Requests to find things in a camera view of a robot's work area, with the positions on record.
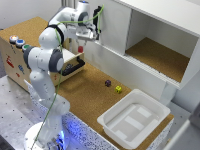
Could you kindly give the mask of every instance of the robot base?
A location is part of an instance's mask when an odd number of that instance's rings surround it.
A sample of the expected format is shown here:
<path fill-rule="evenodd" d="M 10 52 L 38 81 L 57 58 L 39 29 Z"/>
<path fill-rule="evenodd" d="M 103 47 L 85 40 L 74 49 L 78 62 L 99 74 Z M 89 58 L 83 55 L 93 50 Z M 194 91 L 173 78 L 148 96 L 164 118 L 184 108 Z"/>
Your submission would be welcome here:
<path fill-rule="evenodd" d="M 31 149 L 33 142 L 35 140 L 35 137 L 37 136 L 38 131 L 40 130 L 40 127 L 42 125 L 42 122 L 35 124 L 34 126 L 32 126 L 25 134 L 24 137 L 24 150 L 57 150 L 57 148 L 51 147 L 49 149 L 49 147 L 43 147 L 39 142 L 36 142 L 34 144 L 33 149 Z M 65 134 L 63 137 L 63 141 L 64 141 L 64 150 L 67 149 L 69 142 L 70 142 L 70 138 Z"/>

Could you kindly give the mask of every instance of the green cable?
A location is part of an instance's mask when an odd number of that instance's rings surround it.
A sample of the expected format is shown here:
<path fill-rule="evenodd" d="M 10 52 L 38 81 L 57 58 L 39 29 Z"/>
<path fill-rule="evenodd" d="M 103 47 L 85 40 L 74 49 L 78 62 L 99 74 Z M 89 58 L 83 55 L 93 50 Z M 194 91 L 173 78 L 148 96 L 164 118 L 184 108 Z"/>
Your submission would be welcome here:
<path fill-rule="evenodd" d="M 86 21 L 62 21 L 62 22 L 59 22 L 57 25 L 59 25 L 59 24 L 61 24 L 61 23 L 84 23 L 84 22 L 89 22 L 89 21 L 91 21 L 91 20 L 94 20 L 94 19 L 97 18 L 98 16 L 100 16 L 101 13 L 102 13 L 102 11 L 103 11 L 103 9 L 104 9 L 104 5 L 102 6 L 102 8 L 101 8 L 101 10 L 98 12 L 98 14 L 96 14 L 93 18 L 91 18 L 91 19 L 89 19 L 89 20 L 86 20 Z M 59 45 L 60 45 L 60 48 L 61 48 L 61 52 L 62 52 L 61 41 L 60 41 L 60 38 L 59 38 L 59 35 L 58 35 L 58 31 L 57 31 L 56 29 L 55 29 L 55 32 L 56 32 L 56 36 L 57 36 L 57 39 L 58 39 L 58 42 L 59 42 Z M 100 17 L 99 17 L 98 33 L 100 33 Z M 46 114 L 46 116 L 45 116 L 45 118 L 44 118 L 44 121 L 42 122 L 42 125 L 41 125 L 41 127 L 40 127 L 40 130 L 39 130 L 38 133 L 37 133 L 37 136 L 36 136 L 36 138 L 35 138 L 35 140 L 34 140 L 34 143 L 33 143 L 32 147 L 31 147 L 31 150 L 33 149 L 33 146 L 35 145 L 36 141 L 38 140 L 40 131 L 42 130 L 42 127 L 43 127 L 43 125 L 44 125 L 44 123 L 45 123 L 45 121 L 46 121 L 46 119 L 47 119 L 47 117 L 48 117 L 48 115 L 49 115 L 49 112 L 51 111 L 51 108 L 53 107 L 53 104 L 54 104 L 54 102 L 55 102 L 55 100 L 56 100 L 56 97 L 57 97 L 57 95 L 58 95 L 58 90 L 59 90 L 59 88 L 60 88 L 61 77 L 62 77 L 62 69 L 61 69 L 61 74 L 60 74 L 60 77 L 59 77 L 58 87 L 57 87 L 57 89 L 56 89 L 56 95 L 55 95 L 54 100 L 53 100 L 53 102 L 52 102 L 52 104 L 51 104 L 51 106 L 50 106 L 50 108 L 49 108 L 49 110 L 48 110 L 48 112 L 47 112 L 47 114 Z"/>

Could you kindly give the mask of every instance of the white plastic bin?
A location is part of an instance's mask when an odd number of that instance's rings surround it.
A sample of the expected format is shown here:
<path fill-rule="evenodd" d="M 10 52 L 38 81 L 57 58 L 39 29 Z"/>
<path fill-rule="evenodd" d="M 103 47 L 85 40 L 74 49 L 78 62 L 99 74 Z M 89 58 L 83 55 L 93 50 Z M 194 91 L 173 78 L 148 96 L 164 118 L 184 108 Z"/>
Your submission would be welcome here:
<path fill-rule="evenodd" d="M 136 149 L 169 113 L 169 108 L 135 89 L 97 120 L 119 145 Z"/>

